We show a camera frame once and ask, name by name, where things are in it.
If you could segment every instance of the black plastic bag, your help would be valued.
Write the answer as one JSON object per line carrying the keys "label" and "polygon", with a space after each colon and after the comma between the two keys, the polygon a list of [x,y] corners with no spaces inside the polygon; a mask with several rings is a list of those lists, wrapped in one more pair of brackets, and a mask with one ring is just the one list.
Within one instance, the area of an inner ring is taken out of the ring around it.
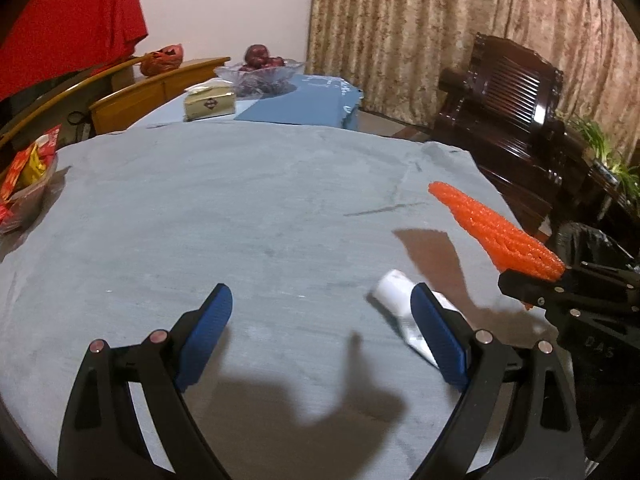
{"label": "black plastic bag", "polygon": [[602,231],[585,224],[562,224],[549,239],[548,247],[567,265],[589,262],[640,272],[638,262]]}

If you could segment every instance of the blue textured pad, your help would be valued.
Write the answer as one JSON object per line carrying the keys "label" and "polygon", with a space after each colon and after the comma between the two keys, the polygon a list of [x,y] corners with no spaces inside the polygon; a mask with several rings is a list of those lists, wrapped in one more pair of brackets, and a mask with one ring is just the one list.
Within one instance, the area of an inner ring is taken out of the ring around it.
{"label": "blue textured pad", "polygon": [[466,376],[465,351],[449,329],[440,312],[443,307],[433,294],[426,294],[421,286],[414,286],[411,293],[411,313],[422,332],[427,345],[438,363],[444,380],[460,392],[464,392],[469,379]]}
{"label": "blue textured pad", "polygon": [[223,285],[206,306],[204,314],[200,317],[180,352],[175,386],[182,393],[188,386],[198,382],[226,323],[231,317],[232,307],[231,290],[228,286]]}

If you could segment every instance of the dark stain line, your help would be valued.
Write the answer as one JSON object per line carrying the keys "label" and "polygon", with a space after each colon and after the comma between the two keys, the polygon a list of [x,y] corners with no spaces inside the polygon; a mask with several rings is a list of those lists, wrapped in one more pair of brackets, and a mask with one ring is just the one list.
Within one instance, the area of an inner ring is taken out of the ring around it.
{"label": "dark stain line", "polygon": [[347,213],[346,215],[343,216],[364,216],[364,215],[373,215],[375,213],[386,213],[388,211],[395,211],[396,209],[402,209],[404,207],[412,207],[414,205],[423,205],[426,204],[426,202],[413,202],[411,204],[397,204],[397,205],[390,205],[387,207],[383,207],[380,209],[373,209],[371,211],[361,211],[359,213]]}

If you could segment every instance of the patterned curtain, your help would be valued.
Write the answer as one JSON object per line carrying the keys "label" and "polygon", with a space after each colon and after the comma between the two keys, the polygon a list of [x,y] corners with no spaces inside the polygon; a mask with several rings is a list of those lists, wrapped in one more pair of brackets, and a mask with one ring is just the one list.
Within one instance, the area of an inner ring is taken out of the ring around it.
{"label": "patterned curtain", "polygon": [[640,134],[640,44],[612,0],[313,0],[310,70],[340,75],[363,108],[433,121],[445,67],[476,32],[510,38],[564,71],[559,110],[595,118],[630,155]]}

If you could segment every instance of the gray tablecloth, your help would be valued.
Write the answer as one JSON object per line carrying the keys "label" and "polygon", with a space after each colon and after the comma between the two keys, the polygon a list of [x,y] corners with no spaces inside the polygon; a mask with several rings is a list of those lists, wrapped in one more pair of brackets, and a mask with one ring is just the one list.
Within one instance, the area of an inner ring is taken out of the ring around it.
{"label": "gray tablecloth", "polygon": [[58,167],[46,214],[2,241],[0,265],[0,393],[52,467],[89,342],[136,344],[217,282],[234,313],[186,399],[238,479],[409,478],[422,461],[458,395],[367,301],[390,269],[505,342],[549,331],[427,192],[444,180],[513,219],[455,148],[209,122],[101,136]]}

